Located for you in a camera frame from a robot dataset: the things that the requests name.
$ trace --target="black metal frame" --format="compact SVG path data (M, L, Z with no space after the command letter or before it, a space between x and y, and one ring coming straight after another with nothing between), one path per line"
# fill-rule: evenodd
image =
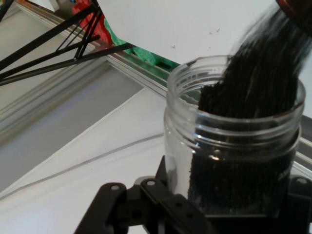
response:
M6 1L5 4L3 5L3 7L0 9L0 21L1 19L4 17L5 13L7 12L8 8L10 7L10 5L12 4L13 0L9 0ZM84 10L78 12L77 14L75 14L74 16L72 16L71 18L69 18L68 20L64 21L63 23L57 25L56 27L54 27L53 29L49 30L48 32L44 33L43 35L41 35L40 37L38 37L37 39L33 40L32 42L28 43L27 45L25 45L24 47L20 48L19 50L17 50L16 52L14 52L13 54L9 55L8 57L4 58L2 61L0 61L0 71L2 71L4 68L10 66L12 63L14 63L15 61L17 61L18 59L20 59L21 57L27 55L28 53L30 53L31 51L33 51L34 49L38 48L39 46L43 45L45 42L47 42L48 40L50 40L51 38L55 37L56 35L58 35L59 33L61 33L62 31L64 31L65 29L71 27L72 25L75 25L75 28L71 31L71 33L68 35L68 37L65 39L65 41L57 48L57 50L53 53L50 53L48 55L45 55L41 58L35 59L31 62L25 63L21 66L18 66L16 68L13 68L9 71L3 72L0 74L0 86L2 85L6 85L12 82L16 82L22 79L26 79L29 77L33 77L33 76L37 76L46 72L50 72L50 71L54 71L60 68L64 68L64 67L68 67L71 65L75 65L75 64L79 64L81 62L85 62L88 60L92 60L92 59L96 59L102 56L106 56L112 53L116 53L122 50L126 50L129 48L134 47L133 45L129 44L129 43L125 43L123 45L119 45L119 46L115 46L115 47L111 47L102 51L98 51L95 53L91 53L91 54L87 54L87 55L83 55L87 45L97 39L99 39L99 36L93 36L94 30L102 16L102 11L97 3L96 0L91 0L91 5L88 6L87 8L85 8ZM83 38L81 40L81 42L75 43L73 45L71 45L71 43L74 41L74 39L81 34L81 32L85 29L81 29L76 35L75 37L64 47L61 49L61 47L63 46L63 44L66 43L66 41L70 38L70 36L76 31L76 29L79 26L79 23L84 20L89 14L92 14L92 19L90 20L90 22L85 26L87 27L85 30L85 33L83 35ZM18 74L16 75L16 73L21 72L27 68L33 67L41 62L47 61L51 58L54 58L56 56L59 56L61 54L64 54L68 51L71 51L73 49L76 49L76 54L74 56L73 59L70 60L66 60L63 62L59 62L59 63L55 63L53 65L49 65L49 66L45 66L42 68L38 68L35 70L32 70L30 72L24 72L22 74Z
M155 178L130 189L120 183L103 185L76 234L126 234L143 225L149 234L308 234L312 212L312 182L293 177L279 214L205 217L182 195L168 189L164 157Z

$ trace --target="white table surface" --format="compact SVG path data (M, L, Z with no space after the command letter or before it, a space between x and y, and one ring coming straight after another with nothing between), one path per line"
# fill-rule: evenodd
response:
M163 97L143 89L5 192L161 133L164 108ZM160 137L23 189L0 201L0 232L73 233L102 184L121 182L130 188L138 177L155 175L163 154ZM137 227L130 233L145 232Z

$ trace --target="black rod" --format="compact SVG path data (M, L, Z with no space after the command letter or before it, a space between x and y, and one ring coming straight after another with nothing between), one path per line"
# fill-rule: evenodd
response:
M100 11L99 14L98 14L98 16L97 16L97 19L96 19L94 25L92 26L92 29L91 29L89 35L87 36L86 43L85 43L84 45L82 45L82 49L81 49L81 51L79 52L78 59L80 59L80 58L83 56L83 53L84 53L85 49L87 48L87 45L88 45L88 43L89 43L89 40L91 39L91 37L92 37L92 35L93 35L93 33L94 33L94 30L96 29L96 27L97 27L97 25L98 25L98 22L99 22L99 20L101 19L101 16L102 16L102 12Z
M13 3L13 0L6 0L5 3L2 6L0 6L0 22L2 21L6 12L9 10L12 3Z
M78 26L80 25L80 22L77 23L77 25L73 28L73 30L70 32L70 34L67 36L67 38L62 42L62 44L57 48L57 51L62 47L63 44L70 38L70 36L76 31Z
M40 74L43 74L46 72L51 72L51 71L54 71L54 70L57 70L57 69L60 69L63 67L72 66L72 65L79 64L82 62L86 62L86 61L89 61L92 59L97 59L99 57L110 55L113 53L117 53L119 51L123 51L123 50L130 49L133 47L134 47L134 45L129 44L129 43L125 43L125 44L114 46L114 47L111 47L111 48L108 48L108 49L105 49L102 51L98 51L98 52L94 52L91 54L84 55L80 59L70 59L70 60L67 60L64 62L59 62L59 63L53 64L50 66L38 68L38 69L30 71L30 72L25 72L25 73L22 73L22 74L19 74L16 76L12 76L12 77L3 79L0 81L0 86L6 85L9 83L13 83L13 82L16 82L16 81L19 81L22 79L26 79L29 77L37 76L37 75L40 75Z
M42 34L37 39L33 40L32 42L28 43L24 47L20 48L16 52L12 53L8 57L4 58L0 62L0 71L7 66L11 65L16 60L20 59L21 57L27 55L29 52L33 51L37 47L41 46L45 42L47 42L49 39L53 38L57 34L61 33L68 27L75 24L78 20L85 18L88 14L94 12L95 7L93 5L88 6L84 10L78 12L74 16L70 17L68 20L64 21L63 23L59 24L58 26L52 28L48 32Z
M88 27L87 27L87 30L86 30L86 32L84 33L83 38L82 38L82 40L81 40L82 43L85 43L85 42L86 42L87 36L89 35L90 29L92 28L92 24L93 24L93 22L94 22L94 19L95 19L96 16L97 16L97 14L98 14L98 11L96 11L96 12L93 13L93 16L92 16L92 18L91 18L91 20L90 20L90 22L89 22ZM76 54L75 54L75 57L74 57L75 59L78 58L78 55L80 54L81 49L82 49L82 45L80 45L80 46L78 47L78 49L77 49L77 51L76 51Z
M90 42L98 40L99 38L100 38L99 35L94 36L94 37L91 38ZM30 61L28 63L25 63L25 64L23 64L21 66L15 67L15 68L13 68L13 69L11 69L9 71L3 72L2 74L0 74L0 80L3 80L5 78L7 78L7 77L9 77L11 75L14 75L17 72L23 71L23 70L25 70L25 69L27 69L29 67L35 66L35 65L37 65L39 63L42 63L42 62L47 61L49 59L52 59L52 58L54 58L54 57L56 57L58 55L61 55L61 54L64 54L64 53L66 53L68 51L74 50L74 49L78 48L81 44L82 44L82 42L75 43L75 44L73 44L71 46L65 47L65 48L63 48L61 50L58 50L58 51L55 51L55 52L50 53L48 55L45 55L43 57L37 58L37 59L35 59L33 61Z
M69 46L69 45L76 39L76 37L78 37L78 36L80 35L80 33L81 33L87 26L88 26L88 24L86 24L83 28L81 28L81 30L76 34L76 36L75 36L73 39L71 39L71 41L70 41L65 47Z

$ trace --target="black plastic bracket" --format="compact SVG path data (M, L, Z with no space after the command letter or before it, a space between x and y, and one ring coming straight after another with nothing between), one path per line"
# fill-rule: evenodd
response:
M149 234L308 234L312 182L293 177L277 218L263 215L205 216L182 195L167 188L164 157L155 178L126 189L103 185L80 222L77 234L126 234L143 225Z

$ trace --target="jar rim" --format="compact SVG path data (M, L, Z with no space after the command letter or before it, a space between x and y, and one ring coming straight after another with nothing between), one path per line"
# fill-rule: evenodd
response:
M178 101L178 103L182 106L186 106L185 102L182 101L180 98L176 97L173 94L173 90L172 87L174 85L174 77L178 76L179 72L181 72L183 69L189 67L194 67L197 68L198 65L196 64L198 61L205 61L205 60L212 60L212 59L228 59L231 55L218 55L218 56L206 56L206 57L198 57L197 59L191 60L190 62L184 63L178 67L176 67L169 75L168 77L168 92L171 93L171 95L173 97L175 97L176 101ZM302 98L300 100L298 100L298 103L296 105L294 105L291 109L277 114L277 115L273 115L273 116L268 116L268 117L261 117L261 118L232 118L232 117L223 117L223 116L218 116L218 115L214 115L205 111L201 111L199 109L197 109L196 107L193 107L189 104L187 104L188 109L191 112L196 113L199 116L202 116L203 118L210 118L210 119L218 119L218 120L222 120L228 123L261 123L261 122L267 122L270 120L278 120L278 119L282 119L283 117L289 115L290 113L293 113L295 110L297 110L298 108L300 108L305 101L305 97L306 97L306 90L305 87L303 85L303 83L301 82L301 80L298 79L298 89L301 89L301 94L302 94Z

